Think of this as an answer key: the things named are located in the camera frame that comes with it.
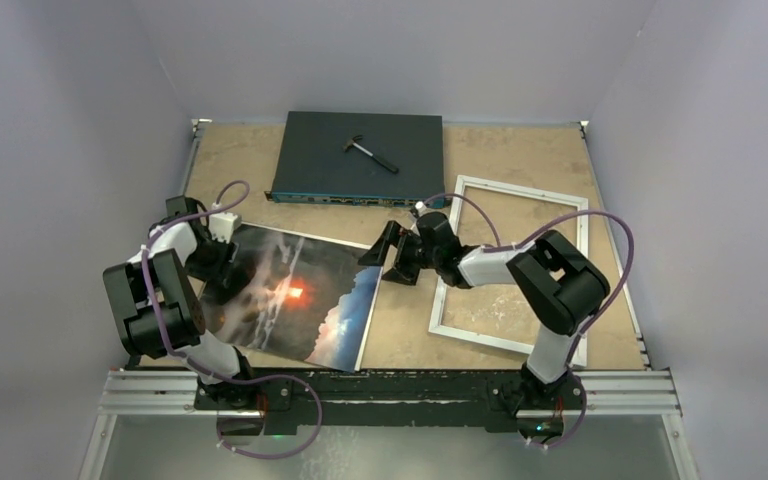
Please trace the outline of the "landscape photo print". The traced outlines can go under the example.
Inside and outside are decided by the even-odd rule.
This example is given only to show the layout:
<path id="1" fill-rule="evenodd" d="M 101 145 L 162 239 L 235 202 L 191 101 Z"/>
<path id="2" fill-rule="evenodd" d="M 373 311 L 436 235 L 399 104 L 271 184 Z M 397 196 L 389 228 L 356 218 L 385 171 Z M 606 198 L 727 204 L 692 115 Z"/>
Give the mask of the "landscape photo print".
<path id="1" fill-rule="evenodd" d="M 366 249 L 243 224 L 226 276 L 199 294 L 208 329 L 222 342 L 287 360 L 359 369 L 381 277 Z"/>

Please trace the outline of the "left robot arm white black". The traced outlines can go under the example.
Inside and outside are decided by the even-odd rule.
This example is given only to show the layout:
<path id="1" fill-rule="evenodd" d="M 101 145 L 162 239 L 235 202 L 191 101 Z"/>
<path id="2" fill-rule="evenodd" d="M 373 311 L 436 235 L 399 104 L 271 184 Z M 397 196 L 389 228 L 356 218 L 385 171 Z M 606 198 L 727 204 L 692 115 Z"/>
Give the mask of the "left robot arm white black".
<path id="1" fill-rule="evenodd" d="M 232 408 L 247 408 L 258 395 L 252 368 L 208 330 L 191 285 L 227 280 L 241 220 L 219 204 L 204 210 L 186 196 L 168 199 L 166 207 L 166 218 L 150 227 L 139 251 L 103 272 L 120 341 L 131 355 L 177 360 L 203 385 L 220 384 L 219 395 Z"/>

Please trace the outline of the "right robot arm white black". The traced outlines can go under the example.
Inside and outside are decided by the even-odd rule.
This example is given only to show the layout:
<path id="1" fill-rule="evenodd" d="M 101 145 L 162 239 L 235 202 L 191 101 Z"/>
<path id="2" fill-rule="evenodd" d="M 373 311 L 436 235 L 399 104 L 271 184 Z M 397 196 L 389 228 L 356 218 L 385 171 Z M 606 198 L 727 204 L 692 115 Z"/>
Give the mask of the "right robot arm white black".
<path id="1" fill-rule="evenodd" d="M 580 338 L 615 298 L 606 276 L 552 224 L 520 244 L 489 247 L 462 243 L 441 212 L 418 214 L 413 228 L 388 222 L 358 263 L 381 266 L 391 248 L 396 256 L 382 276 L 388 282 L 413 285 L 430 269 L 458 289 L 519 288 L 540 323 L 521 381 L 524 399 L 536 407 L 559 396 Z"/>

